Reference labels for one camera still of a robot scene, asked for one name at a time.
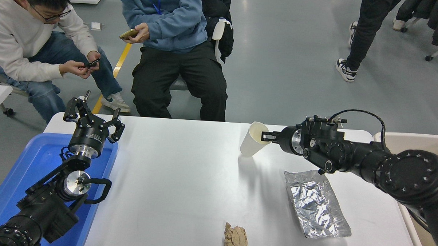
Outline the black-phone person's right hand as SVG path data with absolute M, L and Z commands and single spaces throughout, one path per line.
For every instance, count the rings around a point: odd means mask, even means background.
M 63 76 L 66 73 L 77 75 L 82 79 L 87 79 L 91 75 L 91 71 L 83 62 L 69 60 L 59 65 L 59 72 Z

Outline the black-phone person's left hand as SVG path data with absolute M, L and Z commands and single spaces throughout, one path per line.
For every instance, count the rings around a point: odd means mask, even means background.
M 91 64 L 91 63 L 93 63 L 95 60 L 97 60 L 97 61 L 95 62 L 95 64 L 94 64 L 94 66 L 91 66 L 91 67 L 88 69 L 90 72 L 93 72 L 93 71 L 99 69 L 99 67 L 100 67 L 99 60 L 100 60 L 100 58 L 101 58 L 101 55 L 100 55 L 99 52 L 97 52 L 97 51 L 88 52 L 88 54 L 87 54 L 87 60 L 88 60 L 88 63 Z

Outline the gold-phone person's left hand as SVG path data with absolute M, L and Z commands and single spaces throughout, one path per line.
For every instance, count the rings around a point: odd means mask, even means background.
M 130 44 L 136 44 L 136 43 L 144 43 L 147 39 L 150 38 L 149 34 L 149 26 L 146 23 L 140 23 L 137 26 L 134 27 L 134 30 L 137 31 L 137 35 L 135 37 L 129 36 L 128 39 L 125 39 L 124 42 L 130 43 Z

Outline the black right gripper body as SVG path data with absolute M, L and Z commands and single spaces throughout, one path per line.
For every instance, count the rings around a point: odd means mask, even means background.
M 285 127 L 277 136 L 276 140 L 280 148 L 289 154 L 295 154 L 293 147 L 293 135 L 296 132 L 295 126 Z

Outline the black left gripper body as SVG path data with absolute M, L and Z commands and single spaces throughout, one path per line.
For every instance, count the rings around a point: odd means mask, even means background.
M 108 129 L 101 128 L 104 120 L 101 118 L 81 117 L 77 122 L 77 128 L 69 142 L 69 148 L 76 146 L 88 146 L 95 150 L 102 150 L 108 136 Z

